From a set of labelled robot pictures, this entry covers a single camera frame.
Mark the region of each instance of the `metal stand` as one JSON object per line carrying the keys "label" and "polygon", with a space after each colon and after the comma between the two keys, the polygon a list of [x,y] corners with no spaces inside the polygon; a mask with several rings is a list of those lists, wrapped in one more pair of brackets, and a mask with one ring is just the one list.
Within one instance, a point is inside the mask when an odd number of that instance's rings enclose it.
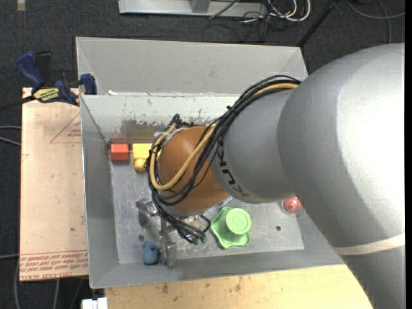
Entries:
{"label": "metal stand", "polygon": [[[231,1],[212,0],[120,0],[120,14],[164,14],[213,16],[228,6]],[[243,17],[248,12],[265,13],[261,3],[234,3],[220,16]]]}

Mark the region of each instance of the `black wire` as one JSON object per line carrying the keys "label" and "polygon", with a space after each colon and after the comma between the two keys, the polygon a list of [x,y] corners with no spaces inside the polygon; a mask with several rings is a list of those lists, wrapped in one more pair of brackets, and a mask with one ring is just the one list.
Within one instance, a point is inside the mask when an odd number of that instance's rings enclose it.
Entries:
{"label": "black wire", "polygon": [[[258,93],[258,92],[261,89],[267,88],[268,86],[271,86],[273,84],[285,84],[285,83],[299,84],[299,81],[292,77],[282,76],[282,75],[276,75],[273,77],[269,77],[265,80],[262,80],[261,82],[249,87],[245,92],[243,92],[240,95],[239,99],[237,99],[237,101],[234,103],[233,106],[228,107],[228,110],[220,118],[218,118],[213,123],[208,125],[203,131],[203,133],[201,134],[201,137],[198,140],[198,144],[200,143],[200,141],[204,139],[204,136],[209,132],[212,125],[215,125],[215,128],[210,138],[208,139],[205,147],[201,151],[199,158],[197,159],[195,163],[194,170],[192,172],[191,177],[176,192],[173,192],[171,194],[170,193],[162,194],[160,193],[160,191],[154,188],[153,184],[151,183],[149,166],[151,163],[151,159],[154,159],[153,163],[155,166],[155,171],[157,173],[156,178],[158,178],[158,166],[157,166],[158,152],[157,151],[155,152],[156,153],[155,157],[152,157],[152,154],[149,155],[149,159],[146,164],[146,169],[149,175],[149,187],[152,191],[153,202],[156,208],[158,209],[158,212],[161,215],[161,217],[163,217],[173,228],[175,228],[178,231],[179,236],[183,238],[184,240],[187,240],[189,243],[194,243],[194,239],[199,239],[203,237],[205,235],[205,232],[210,227],[210,221],[205,216],[201,216],[207,222],[207,227],[205,228],[205,230],[200,230],[196,227],[193,227],[192,225],[185,223],[182,220],[179,220],[178,218],[175,218],[174,216],[171,216],[164,209],[164,206],[174,206],[174,205],[181,203],[182,201],[184,201],[184,199],[186,199],[186,197],[191,193],[191,191],[195,187],[201,184],[201,182],[205,178],[207,171],[209,170],[211,166],[212,161],[216,157],[216,154],[217,154],[216,145],[218,144],[219,141],[222,141],[224,139],[231,123],[233,123],[233,121],[239,115],[239,113],[241,113],[248,105],[260,99],[261,97],[264,97],[265,95],[269,95],[271,93],[277,93],[277,92],[286,90],[286,88],[270,89],[262,93]],[[178,126],[176,127],[182,126],[182,121],[180,120],[180,117],[178,115],[174,116],[174,118],[172,119],[169,125],[171,125],[173,122],[176,122],[178,124]],[[151,152],[153,152],[153,149],[155,149],[154,144],[152,145]],[[198,178],[207,160],[209,160],[209,163],[206,168],[206,171],[204,172],[201,180],[198,183],[196,183],[196,179]]]}
{"label": "black wire", "polygon": [[[280,76],[273,76],[270,77],[268,79],[263,80],[262,82],[260,82],[259,84],[252,86],[251,88],[247,89],[238,99],[238,101],[234,104],[234,106],[228,110],[219,120],[217,123],[217,126],[215,128],[214,131],[214,140],[210,141],[209,143],[205,146],[206,149],[204,149],[201,152],[201,155],[196,163],[194,172],[192,177],[189,179],[189,181],[176,193],[172,194],[172,195],[166,195],[166,196],[160,196],[159,194],[157,194],[157,198],[160,200],[160,202],[164,205],[167,206],[172,206],[172,205],[176,205],[177,203],[182,202],[186,196],[188,195],[188,188],[191,188],[192,186],[194,186],[194,181],[196,179],[197,174],[199,173],[202,165],[205,163],[206,157],[208,157],[208,155],[210,154],[212,147],[216,144],[218,137],[221,134],[225,134],[225,132],[227,131],[227,128],[229,127],[229,125],[231,124],[231,122],[234,120],[234,118],[241,112],[243,111],[243,109],[245,109],[250,103],[254,102],[256,99],[259,99],[260,97],[267,95],[268,93],[273,93],[274,91],[279,91],[278,89],[272,90],[272,91],[268,91],[266,93],[261,93],[258,95],[254,95],[257,91],[259,91],[260,89],[270,86],[271,84],[273,84],[274,82],[292,82],[292,83],[296,83],[296,80],[276,80],[277,78],[279,78]],[[169,202],[166,201],[168,199],[177,197],[178,195],[182,195],[181,198],[179,198],[176,201],[173,202]]]}

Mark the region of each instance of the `blue clamp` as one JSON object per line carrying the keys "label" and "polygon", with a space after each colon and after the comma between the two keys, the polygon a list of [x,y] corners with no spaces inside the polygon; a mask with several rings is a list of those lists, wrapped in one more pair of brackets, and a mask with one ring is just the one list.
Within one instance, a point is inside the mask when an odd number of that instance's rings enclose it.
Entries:
{"label": "blue clamp", "polygon": [[17,67],[26,78],[29,78],[34,82],[35,86],[32,89],[32,97],[39,102],[62,102],[78,106],[79,96],[70,90],[71,85],[83,85],[84,93],[87,95],[97,94],[96,82],[90,73],[81,75],[80,80],[72,84],[67,84],[66,81],[63,82],[58,80],[54,86],[44,86],[46,84],[46,79],[36,66],[33,51],[23,53],[17,60]]}

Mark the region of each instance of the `cardboard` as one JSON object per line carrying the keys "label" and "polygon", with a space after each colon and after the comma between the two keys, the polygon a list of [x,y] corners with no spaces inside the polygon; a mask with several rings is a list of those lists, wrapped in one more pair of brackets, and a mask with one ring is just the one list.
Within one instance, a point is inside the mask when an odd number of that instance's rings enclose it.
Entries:
{"label": "cardboard", "polygon": [[23,104],[20,281],[88,274],[80,132],[76,106]]}

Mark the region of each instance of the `orange object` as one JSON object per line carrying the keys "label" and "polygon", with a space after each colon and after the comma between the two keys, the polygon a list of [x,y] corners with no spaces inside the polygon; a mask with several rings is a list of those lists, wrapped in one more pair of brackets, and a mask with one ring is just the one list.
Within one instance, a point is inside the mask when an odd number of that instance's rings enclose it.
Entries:
{"label": "orange object", "polygon": [[112,143],[110,144],[110,159],[116,161],[129,160],[129,144]]}

